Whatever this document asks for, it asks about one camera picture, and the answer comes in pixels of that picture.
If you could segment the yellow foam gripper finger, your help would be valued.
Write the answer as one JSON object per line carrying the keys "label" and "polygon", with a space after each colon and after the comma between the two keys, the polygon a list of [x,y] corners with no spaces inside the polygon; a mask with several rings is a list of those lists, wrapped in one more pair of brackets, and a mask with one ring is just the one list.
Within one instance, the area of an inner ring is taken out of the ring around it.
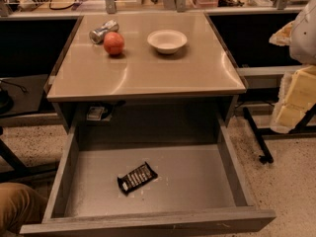
{"label": "yellow foam gripper finger", "polygon": [[279,86],[270,129],[289,133],[316,104],[316,66],[305,66],[293,73],[285,72]]}
{"label": "yellow foam gripper finger", "polygon": [[272,36],[269,39],[269,43],[278,45],[278,46],[290,45],[292,26],[293,26],[293,21],[287,23],[285,26],[279,29],[276,33],[272,34]]}

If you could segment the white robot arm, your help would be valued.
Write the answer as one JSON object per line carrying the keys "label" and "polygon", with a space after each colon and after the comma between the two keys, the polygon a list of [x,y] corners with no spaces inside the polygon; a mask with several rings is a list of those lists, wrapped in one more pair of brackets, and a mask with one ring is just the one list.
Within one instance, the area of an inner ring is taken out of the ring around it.
{"label": "white robot arm", "polygon": [[310,0],[269,43],[288,45],[290,57],[302,64],[294,73],[284,73],[270,122],[272,131],[289,133],[316,104],[316,0]]}

